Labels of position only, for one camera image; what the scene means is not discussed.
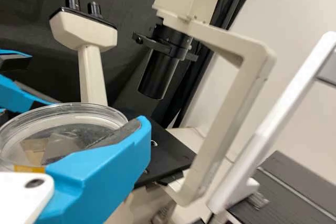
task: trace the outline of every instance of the microscope arm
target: microscope arm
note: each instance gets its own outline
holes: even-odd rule
[[[183,183],[162,186],[182,206],[201,197],[208,189],[275,63],[273,52],[262,43],[209,25],[216,2],[155,0],[153,4],[164,26],[199,40],[239,68]]]
[[[273,52],[258,41],[197,20],[186,22],[163,10],[159,10],[157,15],[163,18],[164,25],[193,36],[239,68],[184,183],[181,187],[169,185],[163,187],[179,205],[184,206],[206,192],[255,98],[267,80],[275,58]]]

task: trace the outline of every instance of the black curtain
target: black curtain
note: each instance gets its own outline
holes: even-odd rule
[[[151,117],[167,127],[179,113],[178,125],[202,79],[212,52],[193,42],[197,62],[181,61],[161,101],[137,92],[148,50],[132,39],[134,31],[151,35],[159,20],[151,8],[154,0],[81,0],[101,4],[104,18],[118,28],[118,45],[102,53],[109,105],[127,108]],[[245,0],[219,0],[211,24],[228,29]],[[64,0],[0,0],[0,48],[33,55],[27,70],[7,72],[18,80],[62,102],[80,100],[76,52],[57,43],[48,17]]]
[[[218,0],[211,24],[229,30],[239,10],[246,0]],[[193,53],[198,55],[196,62],[184,62],[185,72],[178,85],[170,87],[166,97],[152,113],[152,117],[164,128],[178,114],[174,127],[178,127],[197,90],[203,74],[212,58],[213,52],[197,41],[193,42]]]

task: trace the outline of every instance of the clear plastic lid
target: clear plastic lid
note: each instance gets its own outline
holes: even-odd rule
[[[60,103],[23,113],[0,128],[0,159],[41,167],[55,156],[80,151],[127,123],[118,110],[89,103]]]

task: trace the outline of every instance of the blue plastic holder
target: blue plastic holder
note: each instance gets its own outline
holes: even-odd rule
[[[37,224],[101,224],[132,191],[151,157],[151,124],[120,143],[72,153],[46,167],[55,192]]]
[[[0,94],[0,107],[12,112],[26,112],[30,110],[34,101],[45,105],[54,104],[23,91],[14,81],[2,74],[0,74]]]

